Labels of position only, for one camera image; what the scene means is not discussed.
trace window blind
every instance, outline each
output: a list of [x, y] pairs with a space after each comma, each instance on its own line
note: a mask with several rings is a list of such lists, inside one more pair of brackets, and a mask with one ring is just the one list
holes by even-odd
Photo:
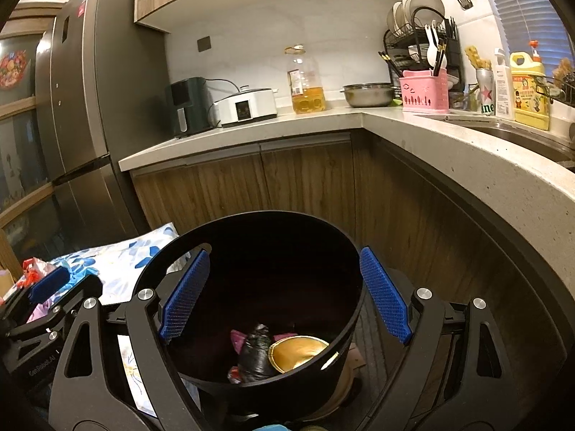
[[569, 36], [549, 0], [493, 0], [507, 39], [509, 52], [531, 53], [529, 41], [539, 41], [538, 52], [547, 71], [562, 58], [573, 60]]

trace silver screw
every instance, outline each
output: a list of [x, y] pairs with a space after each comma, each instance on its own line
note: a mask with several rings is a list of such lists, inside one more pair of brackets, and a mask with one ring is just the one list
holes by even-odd
[[86, 301], [84, 301], [84, 308], [87, 310], [92, 309], [94, 306], [96, 306], [96, 302], [96, 298], [88, 298]]
[[429, 288], [418, 289], [418, 297], [421, 298], [422, 300], [428, 300], [429, 298], [431, 298], [432, 295], [433, 293], [431, 293], [431, 290]]
[[153, 290], [151, 288], [145, 288], [138, 292], [138, 298], [141, 300], [149, 300], [153, 297]]
[[482, 300], [481, 298], [475, 298], [473, 300], [473, 304], [475, 305], [475, 307], [479, 310], [484, 310], [485, 307], [487, 306], [487, 303], [485, 303], [484, 300]]

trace countertop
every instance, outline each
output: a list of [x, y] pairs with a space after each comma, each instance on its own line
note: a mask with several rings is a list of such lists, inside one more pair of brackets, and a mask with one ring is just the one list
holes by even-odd
[[120, 168], [129, 171], [221, 148], [356, 128], [393, 142], [482, 200], [539, 252], [575, 298], [575, 173], [506, 140], [404, 113], [401, 107], [337, 107], [217, 128], [143, 150], [120, 161]]

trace white spoon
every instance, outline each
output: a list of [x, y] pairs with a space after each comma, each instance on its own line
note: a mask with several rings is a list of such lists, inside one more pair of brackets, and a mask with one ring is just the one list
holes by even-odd
[[427, 62], [432, 68], [435, 67], [435, 59], [437, 58], [437, 47], [433, 41], [433, 35], [431, 34], [431, 28], [429, 24], [425, 25], [425, 33], [427, 34], [427, 41], [429, 42], [429, 48], [427, 49]]
[[[435, 25], [435, 19], [431, 22], [431, 31], [433, 32], [433, 36], [435, 37], [436, 45], [439, 43], [439, 36], [437, 35], [437, 26]], [[441, 67], [447, 67], [447, 57], [443, 57], [441, 62]]]

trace wall switch plate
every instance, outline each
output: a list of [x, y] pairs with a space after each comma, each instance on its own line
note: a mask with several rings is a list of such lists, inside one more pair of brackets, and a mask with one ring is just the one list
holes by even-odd
[[212, 48], [212, 40], [210, 36], [198, 39], [198, 51], [206, 51]]

